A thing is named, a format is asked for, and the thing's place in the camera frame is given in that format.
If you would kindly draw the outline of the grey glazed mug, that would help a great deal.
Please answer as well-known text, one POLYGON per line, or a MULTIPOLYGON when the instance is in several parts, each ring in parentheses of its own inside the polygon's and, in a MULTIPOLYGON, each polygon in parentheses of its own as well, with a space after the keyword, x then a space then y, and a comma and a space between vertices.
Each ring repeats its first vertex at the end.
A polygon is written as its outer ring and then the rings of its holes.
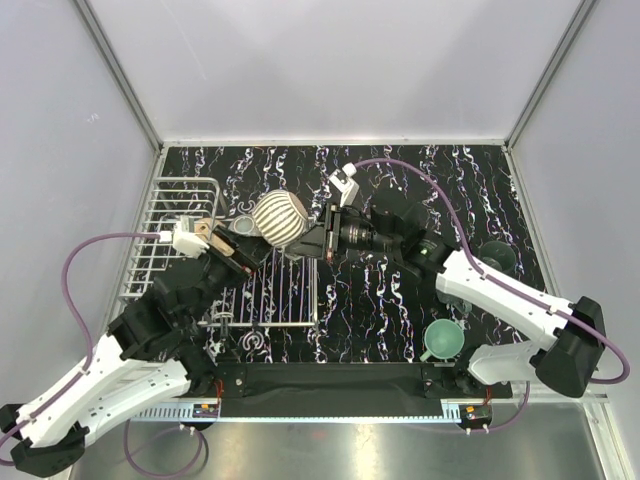
POLYGON ((229 229, 245 237, 261 237, 261 232, 256 225, 254 218, 249 214, 235 217, 229 223, 229 229))

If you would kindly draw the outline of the ribbed grey mug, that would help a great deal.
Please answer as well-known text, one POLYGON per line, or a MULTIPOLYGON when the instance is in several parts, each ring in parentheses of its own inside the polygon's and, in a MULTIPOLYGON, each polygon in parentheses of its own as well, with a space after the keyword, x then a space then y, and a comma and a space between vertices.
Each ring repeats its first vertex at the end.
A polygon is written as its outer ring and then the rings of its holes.
POLYGON ((296 195, 286 190, 265 194, 252 211, 261 236, 275 248, 285 248, 307 229, 308 215, 296 195))

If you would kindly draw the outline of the tan ceramic mug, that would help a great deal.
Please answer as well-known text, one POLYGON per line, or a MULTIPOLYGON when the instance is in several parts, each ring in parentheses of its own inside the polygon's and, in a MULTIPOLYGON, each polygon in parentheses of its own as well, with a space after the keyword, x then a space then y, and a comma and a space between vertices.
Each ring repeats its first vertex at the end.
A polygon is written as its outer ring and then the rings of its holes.
POLYGON ((202 241, 207 243, 211 248, 214 248, 225 257, 231 257, 235 250, 234 248, 222 237, 214 232, 214 228, 219 222, 213 218, 202 218, 195 221, 194 229, 195 234, 202 241))

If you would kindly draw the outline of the mint green mug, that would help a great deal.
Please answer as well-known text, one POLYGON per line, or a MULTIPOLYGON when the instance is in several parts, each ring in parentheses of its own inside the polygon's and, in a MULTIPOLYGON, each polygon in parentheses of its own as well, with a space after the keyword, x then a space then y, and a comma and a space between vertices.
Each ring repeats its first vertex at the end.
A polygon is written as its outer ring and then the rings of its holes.
POLYGON ((423 336, 425 352, 420 356, 421 362, 430 357, 447 360, 458 355, 465 343, 465 334, 454 321, 438 319, 432 322, 423 336))

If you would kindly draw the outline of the dark mug cream interior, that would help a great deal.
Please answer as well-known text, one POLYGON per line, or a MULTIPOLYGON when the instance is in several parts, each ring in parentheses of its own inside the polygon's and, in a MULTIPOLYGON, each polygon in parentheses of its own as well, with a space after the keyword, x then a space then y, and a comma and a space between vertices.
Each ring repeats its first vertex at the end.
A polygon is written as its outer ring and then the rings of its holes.
POLYGON ((470 302, 459 297, 449 295, 441 291, 437 291, 436 296, 442 304, 445 304, 448 308, 455 309, 462 315, 469 314, 473 309, 473 306, 470 302))

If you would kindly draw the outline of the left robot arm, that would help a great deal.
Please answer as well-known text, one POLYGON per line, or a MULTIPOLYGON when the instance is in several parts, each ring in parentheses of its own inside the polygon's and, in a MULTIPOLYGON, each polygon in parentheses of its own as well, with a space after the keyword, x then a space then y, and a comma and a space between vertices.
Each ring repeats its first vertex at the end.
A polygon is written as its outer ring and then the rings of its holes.
POLYGON ((87 354, 45 393, 1 409, 8 467, 39 478, 58 474, 115 426, 167 399, 203 397, 217 387, 199 321, 215 297, 243 284, 271 254, 257 236, 217 226, 211 241, 175 228, 144 239, 180 256, 129 303, 87 354))

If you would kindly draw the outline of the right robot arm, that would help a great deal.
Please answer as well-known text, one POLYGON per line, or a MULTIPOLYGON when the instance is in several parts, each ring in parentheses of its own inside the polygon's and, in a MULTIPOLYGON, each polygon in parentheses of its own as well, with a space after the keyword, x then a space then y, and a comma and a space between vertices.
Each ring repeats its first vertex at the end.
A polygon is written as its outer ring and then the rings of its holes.
POLYGON ((423 228, 417 206, 406 200, 382 195, 369 214, 331 203, 323 220, 285 250, 328 263, 348 250, 382 253, 442 302, 466 301, 523 333, 523 342, 481 345, 461 354, 452 376, 454 388, 465 397, 500 382, 538 380, 558 394, 580 398, 605 350, 598 302, 546 294, 467 255, 423 228))

